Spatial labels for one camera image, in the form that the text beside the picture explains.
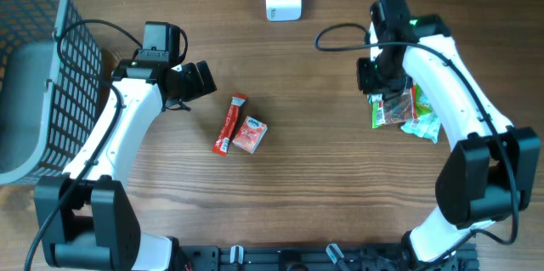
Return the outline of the green gummy candy bag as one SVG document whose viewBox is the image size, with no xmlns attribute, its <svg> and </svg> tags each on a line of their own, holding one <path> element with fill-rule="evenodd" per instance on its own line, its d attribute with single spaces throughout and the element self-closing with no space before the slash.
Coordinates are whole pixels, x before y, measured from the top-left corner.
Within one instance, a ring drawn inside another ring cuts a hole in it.
<svg viewBox="0 0 544 271">
<path fill-rule="evenodd" d="M 386 101 L 381 94 L 370 94 L 367 101 L 372 107 L 373 128 L 411 121 L 433 111 L 428 97 L 418 85 Z"/>
</svg>

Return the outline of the teal tissue pack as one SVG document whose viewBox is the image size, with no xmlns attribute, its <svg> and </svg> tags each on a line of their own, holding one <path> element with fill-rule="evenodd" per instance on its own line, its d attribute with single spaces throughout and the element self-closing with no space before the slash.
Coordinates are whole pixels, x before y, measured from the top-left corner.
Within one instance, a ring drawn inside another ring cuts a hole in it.
<svg viewBox="0 0 544 271">
<path fill-rule="evenodd" d="M 400 129 L 419 138 L 430 139 L 434 144 L 437 144 L 440 127 L 441 122 L 438 116 L 432 112 L 405 122 Z"/>
</svg>

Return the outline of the long red stick sachet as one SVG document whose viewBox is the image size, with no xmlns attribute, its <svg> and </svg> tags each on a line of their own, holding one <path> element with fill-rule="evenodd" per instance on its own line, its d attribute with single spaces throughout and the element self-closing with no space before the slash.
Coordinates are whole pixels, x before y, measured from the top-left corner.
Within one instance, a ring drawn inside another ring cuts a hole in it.
<svg viewBox="0 0 544 271">
<path fill-rule="evenodd" d="M 225 117 L 224 124 L 215 141 L 212 152 L 217 155 L 225 156 L 228 153 L 230 139 L 237 124 L 241 107 L 246 103 L 247 97 L 242 94 L 235 93 L 232 95 L 232 100 L 229 106 L 229 111 Z"/>
</svg>

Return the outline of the red snack sachet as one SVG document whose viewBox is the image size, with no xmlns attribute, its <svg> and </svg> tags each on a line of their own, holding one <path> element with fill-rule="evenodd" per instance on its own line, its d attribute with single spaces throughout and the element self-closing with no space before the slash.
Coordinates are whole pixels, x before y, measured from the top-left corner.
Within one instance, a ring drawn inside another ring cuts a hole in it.
<svg viewBox="0 0 544 271">
<path fill-rule="evenodd" d="M 253 154 L 260 144 L 268 126 L 257 119 L 247 116 L 232 143 L 250 154 Z"/>
</svg>

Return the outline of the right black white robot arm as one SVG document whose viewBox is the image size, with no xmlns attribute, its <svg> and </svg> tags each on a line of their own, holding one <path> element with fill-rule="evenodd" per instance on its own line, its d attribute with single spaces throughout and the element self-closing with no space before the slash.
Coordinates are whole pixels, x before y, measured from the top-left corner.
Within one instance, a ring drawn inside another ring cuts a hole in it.
<svg viewBox="0 0 544 271">
<path fill-rule="evenodd" d="M 530 203 L 539 137 L 530 127 L 516 128 L 486 98 L 437 14 L 414 17 L 406 0 L 378 0 L 370 15 L 371 54 L 357 63 L 360 91 L 391 99 L 419 85 L 450 144 L 435 183 L 437 206 L 404 239 L 411 268 L 442 263 L 506 218 L 513 228 L 504 242 L 513 243 Z"/>
</svg>

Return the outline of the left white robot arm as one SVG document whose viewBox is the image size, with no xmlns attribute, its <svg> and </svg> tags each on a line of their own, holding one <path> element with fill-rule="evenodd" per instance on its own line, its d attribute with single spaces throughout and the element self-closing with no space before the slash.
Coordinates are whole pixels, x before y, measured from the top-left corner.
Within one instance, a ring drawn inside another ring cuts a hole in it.
<svg viewBox="0 0 544 271">
<path fill-rule="evenodd" d="M 180 27 L 148 21 L 133 57 L 101 82 L 110 100 L 82 149 L 58 177 L 42 177 L 34 189 L 39 230 L 25 269 L 38 249 L 53 268 L 176 269 L 178 240 L 143 232 L 125 188 L 152 122 L 217 89 L 207 62 L 186 62 L 188 46 Z"/>
</svg>

